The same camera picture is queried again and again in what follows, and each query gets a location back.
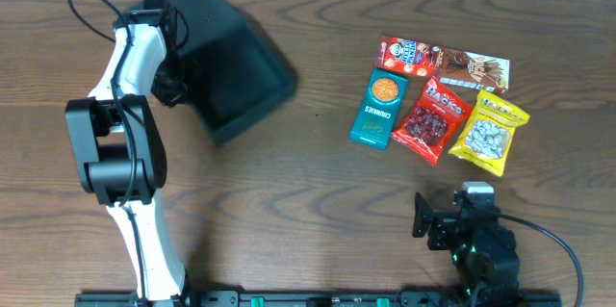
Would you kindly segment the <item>dark green gift box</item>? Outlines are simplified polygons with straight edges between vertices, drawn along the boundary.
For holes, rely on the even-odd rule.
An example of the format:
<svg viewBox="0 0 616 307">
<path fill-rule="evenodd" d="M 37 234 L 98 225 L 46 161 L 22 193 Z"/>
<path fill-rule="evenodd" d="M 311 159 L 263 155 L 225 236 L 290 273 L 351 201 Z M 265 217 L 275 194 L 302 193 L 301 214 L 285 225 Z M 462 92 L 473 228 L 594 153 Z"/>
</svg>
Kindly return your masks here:
<svg viewBox="0 0 616 307">
<path fill-rule="evenodd" d="M 236 138 L 294 93 L 297 76 L 253 16 L 226 0 L 142 0 L 170 10 L 187 104 L 217 145 Z"/>
</svg>

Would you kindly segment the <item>teal Chunkies cookie box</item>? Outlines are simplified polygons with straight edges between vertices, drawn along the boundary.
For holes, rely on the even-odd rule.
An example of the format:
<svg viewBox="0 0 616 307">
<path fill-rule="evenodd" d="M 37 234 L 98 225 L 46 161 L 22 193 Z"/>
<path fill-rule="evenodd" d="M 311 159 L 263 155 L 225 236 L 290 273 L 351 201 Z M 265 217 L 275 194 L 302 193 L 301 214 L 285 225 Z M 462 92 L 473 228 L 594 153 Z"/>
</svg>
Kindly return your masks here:
<svg viewBox="0 0 616 307">
<path fill-rule="evenodd" d="M 384 150 L 389 142 L 408 80 L 375 68 L 349 138 Z"/>
</svg>

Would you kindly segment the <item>brown Pocky box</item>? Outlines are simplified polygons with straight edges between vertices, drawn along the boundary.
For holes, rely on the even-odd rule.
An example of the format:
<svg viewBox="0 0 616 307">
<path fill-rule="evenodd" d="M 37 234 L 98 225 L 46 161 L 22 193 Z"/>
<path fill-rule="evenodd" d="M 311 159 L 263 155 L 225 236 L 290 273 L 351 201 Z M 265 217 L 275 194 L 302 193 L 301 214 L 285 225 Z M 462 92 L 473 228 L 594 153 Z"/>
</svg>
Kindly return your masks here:
<svg viewBox="0 0 616 307">
<path fill-rule="evenodd" d="M 510 61 L 448 48 L 438 78 L 442 84 L 504 94 L 509 90 Z"/>
</svg>

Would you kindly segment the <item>red Hello Panda box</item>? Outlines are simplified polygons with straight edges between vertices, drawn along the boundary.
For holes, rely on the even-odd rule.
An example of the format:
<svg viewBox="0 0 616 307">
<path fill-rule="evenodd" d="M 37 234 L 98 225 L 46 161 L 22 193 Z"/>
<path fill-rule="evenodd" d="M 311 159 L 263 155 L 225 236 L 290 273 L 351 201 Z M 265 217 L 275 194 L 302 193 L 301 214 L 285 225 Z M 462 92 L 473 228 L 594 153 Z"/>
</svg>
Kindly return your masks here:
<svg viewBox="0 0 616 307">
<path fill-rule="evenodd" d="M 375 66 L 401 76 L 432 77 L 442 70 L 444 54 L 440 45 L 382 36 Z"/>
</svg>

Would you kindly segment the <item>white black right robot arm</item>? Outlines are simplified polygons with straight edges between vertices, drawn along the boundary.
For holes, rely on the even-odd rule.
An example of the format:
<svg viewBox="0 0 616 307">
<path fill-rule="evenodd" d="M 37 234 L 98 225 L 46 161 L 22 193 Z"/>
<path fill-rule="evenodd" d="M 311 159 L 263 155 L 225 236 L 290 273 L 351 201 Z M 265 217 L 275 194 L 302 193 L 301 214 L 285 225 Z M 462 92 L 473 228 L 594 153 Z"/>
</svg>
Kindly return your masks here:
<svg viewBox="0 0 616 307">
<path fill-rule="evenodd" d="M 412 236 L 450 253 L 470 306 L 516 304 L 520 259 L 514 233 L 499 224 L 494 194 L 457 191 L 453 200 L 457 212 L 437 212 L 417 193 Z"/>
</svg>

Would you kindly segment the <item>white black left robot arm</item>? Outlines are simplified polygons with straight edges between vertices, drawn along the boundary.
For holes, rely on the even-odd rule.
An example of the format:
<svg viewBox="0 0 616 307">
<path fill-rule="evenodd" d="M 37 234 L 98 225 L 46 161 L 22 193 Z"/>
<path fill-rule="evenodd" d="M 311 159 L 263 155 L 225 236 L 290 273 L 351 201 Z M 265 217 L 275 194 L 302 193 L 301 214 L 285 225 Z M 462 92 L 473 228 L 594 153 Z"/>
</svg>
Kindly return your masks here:
<svg viewBox="0 0 616 307">
<path fill-rule="evenodd" d="M 89 95 L 69 101 L 65 120 L 78 178 L 119 228 L 137 278 L 132 293 L 81 293 L 78 306 L 192 306 L 199 302 L 164 216 L 167 155 L 148 98 L 176 58 L 180 13 L 167 0 L 144 0 L 119 13 L 115 48 Z"/>
</svg>

